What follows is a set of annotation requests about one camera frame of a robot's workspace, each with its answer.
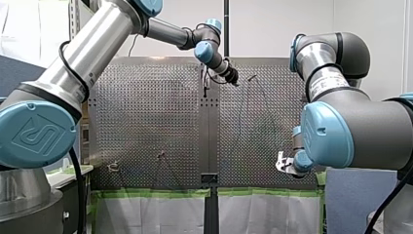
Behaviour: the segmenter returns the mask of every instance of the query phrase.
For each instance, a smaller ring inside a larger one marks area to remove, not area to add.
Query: pegboard
[[[286,58],[232,62],[240,85],[212,83],[207,101],[193,58],[112,61],[90,99],[93,189],[199,188],[208,170],[219,186],[316,188],[314,174],[297,180],[276,169],[278,151],[291,153],[303,81]],[[109,172],[115,162],[119,172]]]
[[[94,189],[200,186],[198,67],[188,58],[111,62],[90,99]],[[115,162],[119,172],[108,169]]]
[[[278,152],[292,153],[304,82],[289,71],[287,58],[232,61],[241,77],[237,88],[220,86],[219,186],[316,188],[314,174],[296,179],[276,169]]]

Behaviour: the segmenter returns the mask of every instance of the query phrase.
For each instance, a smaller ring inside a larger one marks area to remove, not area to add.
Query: white cloth
[[[205,198],[113,198],[97,204],[96,234],[204,234]]]
[[[320,197],[219,197],[220,234],[320,234]]]

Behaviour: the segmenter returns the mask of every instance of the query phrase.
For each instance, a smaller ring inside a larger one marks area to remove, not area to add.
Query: black cable
[[[247,84],[246,85],[246,114],[248,113],[248,108],[249,108],[249,87],[250,85]],[[237,134],[237,138],[235,139],[235,142],[232,144],[230,153],[229,153],[229,158],[232,157],[232,155],[235,152],[236,147],[238,146],[239,142],[240,142],[240,138],[242,135],[242,116],[243,116],[243,107],[244,107],[244,103],[245,103],[245,86],[243,87],[243,99],[241,101],[241,107],[240,107],[240,112],[238,113],[238,134]]]
[[[78,231],[79,234],[84,234],[85,229],[85,188],[83,186],[82,171],[80,169],[79,161],[76,157],[76,152],[73,147],[69,151],[70,159],[72,160],[73,168],[75,169],[76,180],[78,183],[78,199],[79,199],[79,217],[78,217]]]
[[[392,193],[386,198],[386,200],[380,205],[377,209],[374,216],[371,218],[370,223],[368,223],[367,228],[365,229],[364,234],[371,234],[373,232],[374,224],[376,224],[377,219],[379,219],[380,214],[386,208],[386,206],[397,196],[397,194],[401,191],[401,189],[406,185],[407,181],[409,181],[413,177],[413,167],[410,168],[406,176],[400,181],[400,183],[394,188]]]
[[[276,138],[277,128],[276,128],[276,123],[274,122],[273,114],[272,114],[271,111],[270,111],[270,105],[268,104],[267,95],[265,94],[264,89],[262,88],[261,84],[259,83],[258,78],[256,78],[255,81],[256,81],[256,83],[257,83],[257,85],[258,85],[258,88],[260,89],[260,91],[261,91],[261,93],[262,93],[262,97],[264,98],[265,108],[266,108],[267,111],[268,111],[268,115],[270,116],[271,124],[273,125],[274,143],[276,143],[276,141],[277,141],[277,138]]]
[[[64,68],[66,68],[66,70],[69,72],[70,75],[74,76],[79,82],[80,84],[82,84],[82,87],[85,91],[85,97],[82,100],[82,103],[87,101],[90,95],[89,92],[89,87],[86,84],[86,82],[82,79],[82,77],[80,77],[80,75],[73,70],[73,68],[70,66],[69,62],[67,62],[66,58],[64,57],[63,51],[64,51],[64,46],[66,46],[67,44],[69,44],[70,41],[65,41],[63,43],[60,44],[60,46],[58,47],[58,56],[60,57],[61,61],[63,62]]]
[[[218,85],[225,85],[225,84],[228,83],[228,82],[219,82],[219,81],[216,81],[216,80],[212,79],[211,75],[209,74],[209,68],[208,67],[206,68],[206,74],[207,74],[207,76],[209,76],[209,80],[211,80],[212,82],[214,82]]]
[[[136,38],[137,38],[138,35],[139,35],[139,34],[136,34],[136,36],[134,36],[134,38],[133,38],[133,42],[131,43],[131,48],[130,48],[130,52],[128,53],[128,57],[131,56],[131,50],[132,50],[133,47],[134,47],[134,43],[136,42]]]
[[[196,46],[197,43],[196,43],[196,40],[195,40],[194,30],[192,30],[192,29],[189,28],[189,27],[182,27],[182,29],[186,29],[186,33],[187,33],[188,37],[189,37],[189,32],[188,32],[188,31],[191,32],[192,45],[193,45],[193,46]]]

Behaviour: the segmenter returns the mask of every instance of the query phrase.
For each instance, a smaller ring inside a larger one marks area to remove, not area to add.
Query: robotic arm
[[[34,82],[24,82],[0,105],[0,165],[33,169],[54,163],[72,147],[81,103],[130,34],[195,48],[195,57],[227,83],[238,71],[217,52],[221,23],[208,19],[195,30],[153,19],[162,0],[105,0],[60,58]]]
[[[410,168],[413,96],[370,100],[358,88],[369,63],[366,45],[354,34],[296,37],[290,68],[305,81],[309,104],[301,127],[294,129],[294,139],[302,140],[294,140],[288,172],[300,176],[322,165],[397,170],[402,175]]]

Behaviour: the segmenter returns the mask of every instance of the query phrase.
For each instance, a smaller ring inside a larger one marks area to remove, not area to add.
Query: ur logo
[[[37,153],[48,156],[64,135],[64,128],[41,115],[32,115],[25,122],[12,143]]]

